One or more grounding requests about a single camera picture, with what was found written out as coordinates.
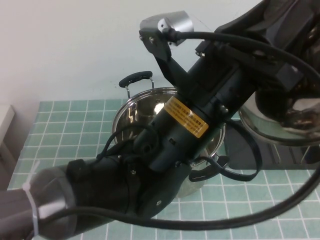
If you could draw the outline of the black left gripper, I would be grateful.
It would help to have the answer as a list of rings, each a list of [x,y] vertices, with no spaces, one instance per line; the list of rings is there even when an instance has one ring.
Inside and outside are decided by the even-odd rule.
[[[204,56],[189,71],[173,58],[166,41],[149,51],[176,93],[151,121],[151,165],[188,163],[258,89],[290,91],[303,78],[303,61],[256,42],[203,41]]]

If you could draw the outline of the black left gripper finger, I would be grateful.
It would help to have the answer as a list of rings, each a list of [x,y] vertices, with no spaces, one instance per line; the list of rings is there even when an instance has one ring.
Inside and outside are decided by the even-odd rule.
[[[320,2],[263,0],[215,32],[247,37],[274,47],[318,47]]]

